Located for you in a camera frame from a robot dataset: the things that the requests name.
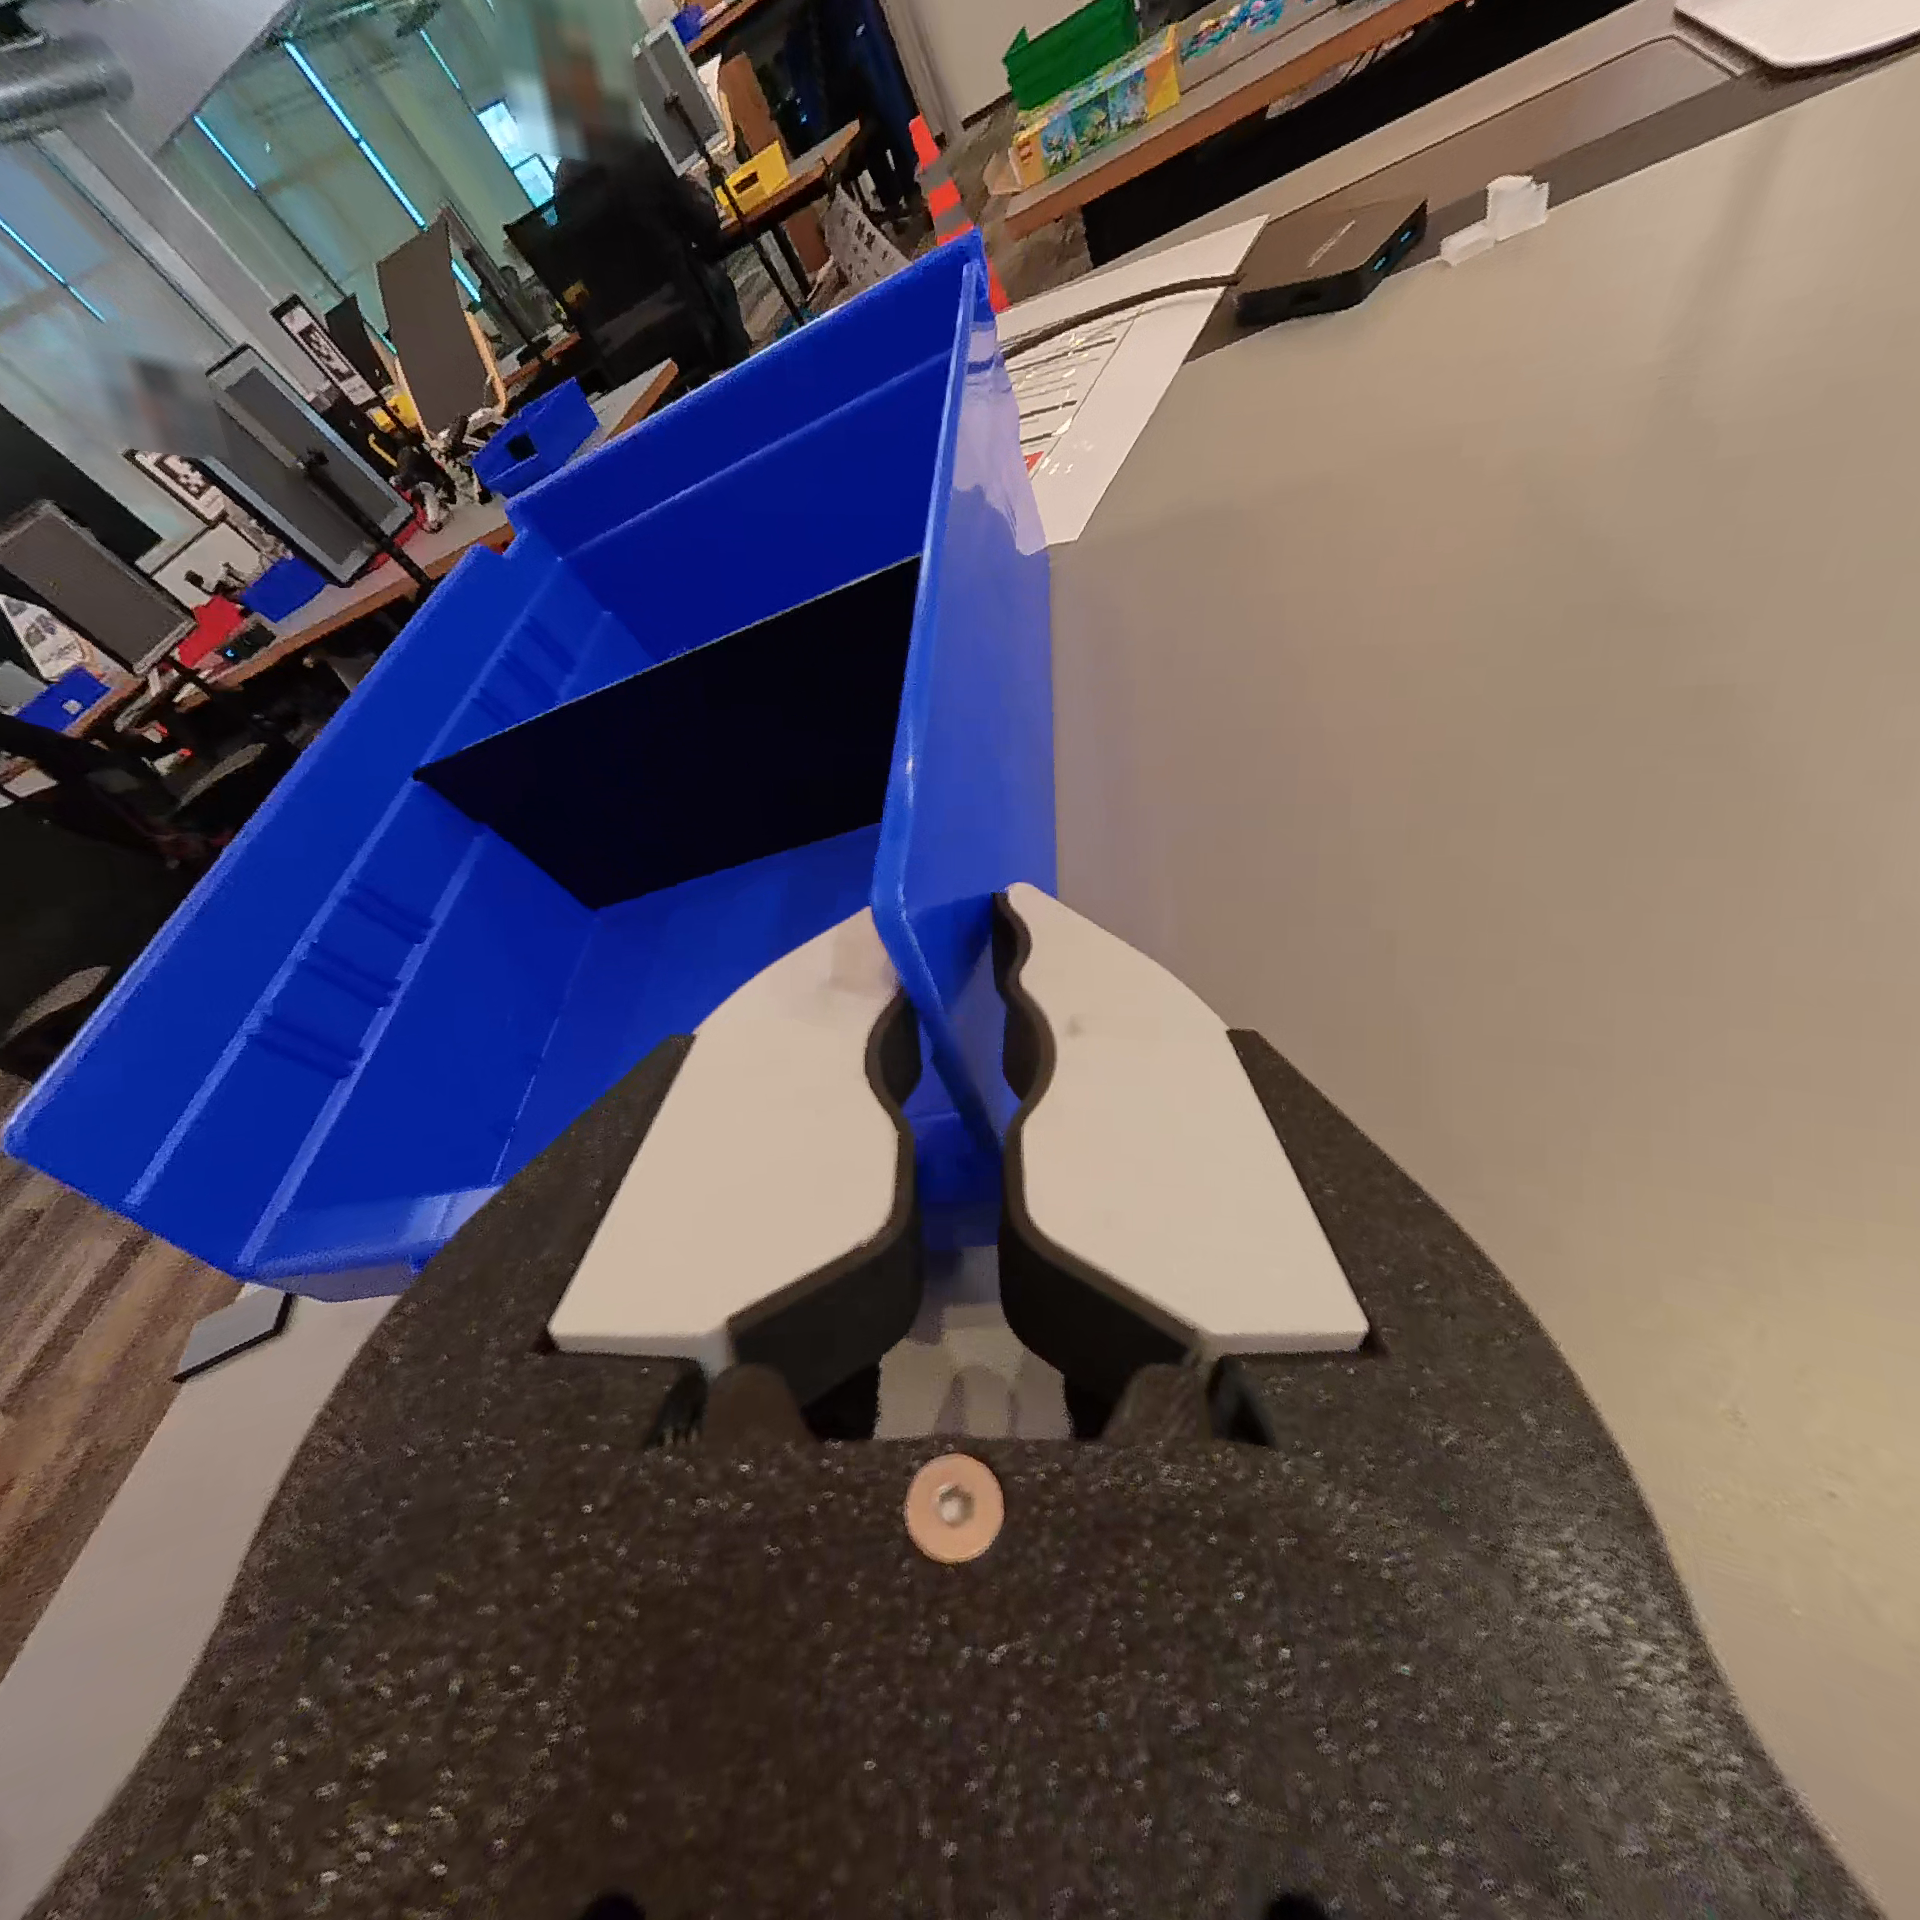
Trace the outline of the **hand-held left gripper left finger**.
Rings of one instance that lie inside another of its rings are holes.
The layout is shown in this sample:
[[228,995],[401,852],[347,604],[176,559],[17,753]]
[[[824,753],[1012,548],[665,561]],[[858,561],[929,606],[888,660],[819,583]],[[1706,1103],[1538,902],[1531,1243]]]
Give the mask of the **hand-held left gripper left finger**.
[[546,1320],[561,1352],[850,1379],[921,1308],[913,1003],[868,908],[694,1031]]

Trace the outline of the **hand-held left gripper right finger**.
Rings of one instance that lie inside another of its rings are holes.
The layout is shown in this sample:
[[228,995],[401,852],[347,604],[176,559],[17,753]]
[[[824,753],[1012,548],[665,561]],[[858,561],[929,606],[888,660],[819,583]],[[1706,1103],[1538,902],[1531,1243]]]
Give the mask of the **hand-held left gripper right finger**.
[[1066,1379],[1356,1352],[1370,1319],[1242,1040],[1037,884],[994,900],[1000,1301]]

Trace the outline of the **blue plastic bin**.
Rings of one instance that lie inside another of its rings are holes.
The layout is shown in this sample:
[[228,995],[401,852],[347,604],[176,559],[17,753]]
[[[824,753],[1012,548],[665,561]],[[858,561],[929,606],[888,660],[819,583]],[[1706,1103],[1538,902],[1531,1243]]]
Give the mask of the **blue plastic bin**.
[[[235,1280],[418,1271],[662,1043],[859,908],[940,1207],[1010,1097],[993,900],[1058,892],[1049,545],[978,251],[936,246],[509,502],[8,1118]],[[417,768],[920,559],[880,822],[585,908]]]

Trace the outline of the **black usb hub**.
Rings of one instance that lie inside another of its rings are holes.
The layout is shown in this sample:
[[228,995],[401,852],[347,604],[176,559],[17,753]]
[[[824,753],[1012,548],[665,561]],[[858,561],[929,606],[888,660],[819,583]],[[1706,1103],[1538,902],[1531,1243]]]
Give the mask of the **black usb hub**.
[[1236,328],[1268,328],[1365,301],[1422,244],[1429,200],[1396,193],[1304,208],[1261,228],[1233,283]]

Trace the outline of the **black bin divider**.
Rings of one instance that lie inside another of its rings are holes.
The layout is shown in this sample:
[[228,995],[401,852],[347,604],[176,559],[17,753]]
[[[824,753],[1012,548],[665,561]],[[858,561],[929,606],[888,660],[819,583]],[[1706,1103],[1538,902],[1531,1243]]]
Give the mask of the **black bin divider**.
[[900,559],[417,768],[585,908],[880,822],[921,561]]

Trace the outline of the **grey desk foot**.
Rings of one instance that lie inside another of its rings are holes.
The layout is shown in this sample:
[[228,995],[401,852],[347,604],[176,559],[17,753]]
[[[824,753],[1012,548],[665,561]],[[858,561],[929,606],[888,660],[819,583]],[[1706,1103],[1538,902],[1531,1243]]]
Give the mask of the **grey desk foot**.
[[277,1340],[294,1297],[278,1287],[243,1284],[227,1308],[204,1315],[185,1337],[174,1383],[184,1385],[213,1367]]

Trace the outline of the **black office chair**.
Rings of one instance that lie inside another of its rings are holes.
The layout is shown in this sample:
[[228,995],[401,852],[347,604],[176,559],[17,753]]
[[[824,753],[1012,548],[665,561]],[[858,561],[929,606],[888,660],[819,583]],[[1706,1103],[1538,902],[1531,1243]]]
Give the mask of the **black office chair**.
[[40,1078],[294,766],[251,740],[172,779],[150,758],[21,715],[5,763],[46,779],[5,795],[3,1070]]

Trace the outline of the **wooden work table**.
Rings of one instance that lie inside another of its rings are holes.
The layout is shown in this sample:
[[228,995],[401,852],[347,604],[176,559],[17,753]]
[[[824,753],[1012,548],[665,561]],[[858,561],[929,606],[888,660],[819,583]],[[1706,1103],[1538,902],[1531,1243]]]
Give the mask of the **wooden work table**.
[[1306,17],[1185,92],[1172,110],[1016,193],[1003,228],[1010,237],[1040,233],[1449,8],[1452,1],[1312,5]]
[[[578,448],[578,454],[617,439],[637,421],[646,417],[657,406],[665,405],[680,377],[674,360],[661,360],[642,374],[616,385],[611,393],[593,399],[595,432]],[[403,543],[403,550],[420,566],[420,573],[432,583],[451,573],[462,556],[476,545],[505,550],[514,542],[514,528],[508,516],[508,502],[491,499],[490,502],[464,502],[451,512],[443,526],[435,532],[420,532]],[[285,622],[266,624],[272,641],[241,662],[204,664],[204,679],[221,693],[246,686],[254,679],[272,672],[285,660],[299,657],[313,647],[321,647],[333,632],[344,632],[361,619],[384,614],[389,607],[411,609],[417,601],[417,583],[394,559],[372,566],[361,580],[349,588],[326,588],[312,604],[298,609]]]

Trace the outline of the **white paper sheet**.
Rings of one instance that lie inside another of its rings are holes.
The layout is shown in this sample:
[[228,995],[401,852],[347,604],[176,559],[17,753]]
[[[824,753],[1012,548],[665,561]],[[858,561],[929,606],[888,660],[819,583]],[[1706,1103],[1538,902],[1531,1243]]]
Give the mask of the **white paper sheet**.
[[1209,230],[1000,315],[1048,545],[1085,532],[1264,225]]

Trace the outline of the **orange traffic cone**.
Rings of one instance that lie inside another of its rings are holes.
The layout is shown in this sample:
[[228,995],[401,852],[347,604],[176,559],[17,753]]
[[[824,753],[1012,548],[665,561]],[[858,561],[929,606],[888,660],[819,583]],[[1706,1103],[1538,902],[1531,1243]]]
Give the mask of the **orange traffic cone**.
[[925,117],[920,111],[909,120],[909,137],[920,164],[920,188],[930,220],[933,244],[970,244],[974,251],[978,251],[982,271],[987,276],[993,312],[1003,312],[1009,301],[1001,278],[993,264],[993,256],[985,248],[985,237],[974,223],[970,208],[965,205],[963,192],[958,188],[958,181],[954,179],[950,164],[937,137],[930,133]]

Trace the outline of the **colourful toy box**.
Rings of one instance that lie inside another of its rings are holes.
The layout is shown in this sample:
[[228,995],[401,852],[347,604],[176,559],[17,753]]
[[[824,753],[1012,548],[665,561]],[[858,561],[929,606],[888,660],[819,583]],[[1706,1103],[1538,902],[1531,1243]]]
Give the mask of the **colourful toy box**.
[[1022,111],[1009,149],[1012,175],[1019,188],[1042,185],[1172,111],[1179,101],[1178,29],[1165,24],[1054,101]]

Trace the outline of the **green plastic bin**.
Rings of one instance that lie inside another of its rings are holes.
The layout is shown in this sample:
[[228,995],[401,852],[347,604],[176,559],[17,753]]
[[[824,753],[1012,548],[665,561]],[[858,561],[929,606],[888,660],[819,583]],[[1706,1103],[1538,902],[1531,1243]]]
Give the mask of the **green plastic bin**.
[[1052,102],[1141,41],[1138,1],[1085,1],[1040,33],[1019,29],[1001,65],[1017,107]]

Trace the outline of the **white square pad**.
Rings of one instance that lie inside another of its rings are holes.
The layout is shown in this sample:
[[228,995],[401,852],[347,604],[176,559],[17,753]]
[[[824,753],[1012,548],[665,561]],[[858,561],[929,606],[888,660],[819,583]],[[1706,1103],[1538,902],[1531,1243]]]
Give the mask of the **white square pad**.
[[1675,1],[1674,12],[1771,73],[1812,73],[1917,43],[1917,1]]

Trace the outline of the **metal air duct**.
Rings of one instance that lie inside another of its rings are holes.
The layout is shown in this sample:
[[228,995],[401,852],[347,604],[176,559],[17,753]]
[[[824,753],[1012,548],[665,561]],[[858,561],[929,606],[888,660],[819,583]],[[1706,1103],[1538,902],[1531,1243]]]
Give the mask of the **metal air duct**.
[[3,32],[3,142],[116,107],[132,97],[126,61],[99,37],[51,37],[17,15]]

